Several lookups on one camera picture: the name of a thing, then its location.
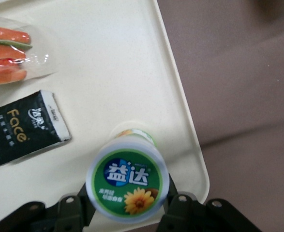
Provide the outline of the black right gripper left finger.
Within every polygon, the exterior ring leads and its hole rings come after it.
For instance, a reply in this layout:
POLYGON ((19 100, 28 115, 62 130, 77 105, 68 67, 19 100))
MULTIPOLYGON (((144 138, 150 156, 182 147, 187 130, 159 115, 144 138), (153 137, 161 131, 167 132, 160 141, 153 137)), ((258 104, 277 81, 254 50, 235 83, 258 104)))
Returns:
POLYGON ((86 184, 77 194, 63 197, 58 205, 57 231, 58 232, 82 232, 96 212, 89 200, 86 184))

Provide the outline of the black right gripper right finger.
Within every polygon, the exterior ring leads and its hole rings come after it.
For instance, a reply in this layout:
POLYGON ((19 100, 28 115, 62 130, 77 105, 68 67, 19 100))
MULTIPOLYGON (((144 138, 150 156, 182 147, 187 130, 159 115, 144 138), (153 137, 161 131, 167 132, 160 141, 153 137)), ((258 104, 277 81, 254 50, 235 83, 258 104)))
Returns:
POLYGON ((159 232, 203 232, 206 223, 206 208, 187 193, 180 193, 169 178, 169 191, 164 202, 164 215, 159 232))

